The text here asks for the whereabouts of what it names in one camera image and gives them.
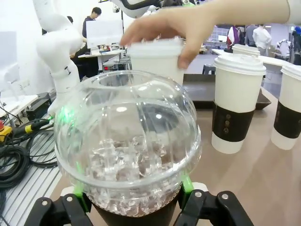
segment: chair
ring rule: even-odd
[[[215,67],[213,65],[204,65],[203,67],[203,74],[215,74]]]

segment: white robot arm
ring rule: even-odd
[[[111,0],[132,18],[141,17],[151,5],[159,0]],[[54,116],[63,105],[66,94],[79,84],[79,72],[70,60],[82,45],[82,36],[72,23],[55,10],[53,0],[33,0],[41,27],[48,33],[37,43],[39,57],[48,65],[56,89],[56,99],[48,109]]]

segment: desk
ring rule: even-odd
[[[4,109],[11,114],[18,115],[21,111],[23,111],[25,108],[30,106],[35,100],[38,99],[38,95],[32,95],[32,96],[21,96],[19,101],[19,106],[15,108],[14,102],[16,101],[15,98],[1,98],[1,103],[6,103],[7,105],[4,106]],[[6,115],[6,112],[0,109],[0,117],[3,117]]]
[[[109,51],[109,52],[104,52],[104,53],[99,53],[99,54],[95,54],[95,55],[80,55],[79,58],[91,58],[91,57],[97,57],[98,59],[98,68],[99,71],[103,70],[103,62],[106,62],[110,59],[112,59],[113,57],[118,56],[119,60],[121,59],[121,54],[124,52],[123,49],[117,49],[117,50],[113,50],[113,51]]]
[[[229,54],[232,54],[232,53],[227,53],[225,52],[224,50],[222,49],[212,49],[212,51],[218,55],[229,55]],[[263,61],[264,64],[268,64],[268,65],[274,65],[274,66],[284,66],[286,64],[289,64],[289,62],[287,61],[284,61],[284,60],[280,60],[280,59],[275,59],[275,58],[271,58],[271,57],[268,57],[268,56],[258,56],[258,58],[260,60]]]
[[[277,99],[264,89],[263,94],[272,104],[255,112],[243,148],[237,154],[214,150],[212,111],[198,112],[203,153],[191,179],[206,184],[214,195],[226,190],[234,192],[256,226],[298,226],[301,225],[301,141],[291,151],[280,150],[271,143]],[[68,186],[66,178],[62,178],[51,198],[56,200]],[[177,207],[171,226],[179,212]],[[95,209],[89,216],[95,226],[106,226]],[[207,221],[198,224],[209,225]]]

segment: wooden table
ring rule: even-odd
[[[214,195],[226,190],[234,192],[255,226],[299,226],[301,141],[291,151],[280,150],[272,144],[270,135],[277,99],[266,90],[263,94],[272,104],[255,112],[243,148],[237,154],[222,154],[212,147],[212,111],[198,112],[203,153],[191,179],[206,184]],[[58,198],[62,189],[68,186],[62,178],[52,198]],[[171,226],[179,212],[177,207]],[[95,226],[106,225],[95,210],[90,218]],[[209,225],[208,221],[198,224]]]

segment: white paper cup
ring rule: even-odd
[[[237,153],[249,129],[266,68],[261,60],[246,55],[219,56],[214,66],[217,108],[212,146],[222,153]]]
[[[178,69],[178,57],[183,49],[179,39],[134,43],[128,49],[132,68],[175,80],[183,85],[184,70]]]
[[[260,52],[258,48],[255,47],[236,44],[232,47],[232,49],[233,49],[233,54],[244,54],[244,55],[255,56],[255,57],[260,56]]]
[[[282,85],[271,141],[283,150],[294,147],[301,131],[301,66],[288,64]]]

